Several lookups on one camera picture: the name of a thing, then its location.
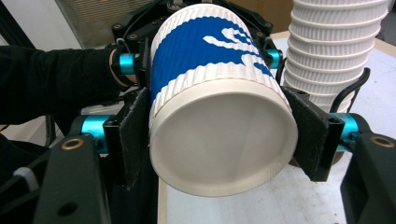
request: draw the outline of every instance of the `black sleeve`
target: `black sleeve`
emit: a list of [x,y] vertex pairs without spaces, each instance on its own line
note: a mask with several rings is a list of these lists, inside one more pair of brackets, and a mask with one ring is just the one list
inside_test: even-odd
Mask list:
[[117,96],[122,87],[111,74],[111,50],[0,46],[0,124],[20,124]]

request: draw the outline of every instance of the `person's arm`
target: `person's arm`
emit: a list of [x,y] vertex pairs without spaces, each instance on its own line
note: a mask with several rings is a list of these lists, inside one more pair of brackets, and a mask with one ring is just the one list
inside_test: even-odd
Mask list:
[[0,123],[20,124],[118,96],[126,85],[111,71],[113,51],[0,47]]

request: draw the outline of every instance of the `stack of paper cups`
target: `stack of paper cups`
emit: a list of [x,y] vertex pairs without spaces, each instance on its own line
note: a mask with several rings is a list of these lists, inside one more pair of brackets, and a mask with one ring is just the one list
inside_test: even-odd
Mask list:
[[[294,0],[285,86],[310,93],[329,112],[340,91],[362,75],[389,0]],[[338,112],[347,112],[353,92]]]
[[167,184],[231,195],[290,161],[297,128],[289,103],[230,10],[181,9],[154,37],[151,57],[150,157]]

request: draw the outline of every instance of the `white table surface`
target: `white table surface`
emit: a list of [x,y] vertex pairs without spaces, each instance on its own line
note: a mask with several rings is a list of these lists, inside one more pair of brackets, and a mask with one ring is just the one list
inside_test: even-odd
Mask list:
[[[286,52],[287,33],[273,36]],[[362,115],[375,133],[396,138],[396,48],[376,41],[367,67],[368,82],[351,112]],[[287,165],[276,177],[248,192],[221,198],[185,194],[160,181],[159,223],[346,223],[340,194],[350,153],[337,162],[327,182],[309,181],[304,172]]]

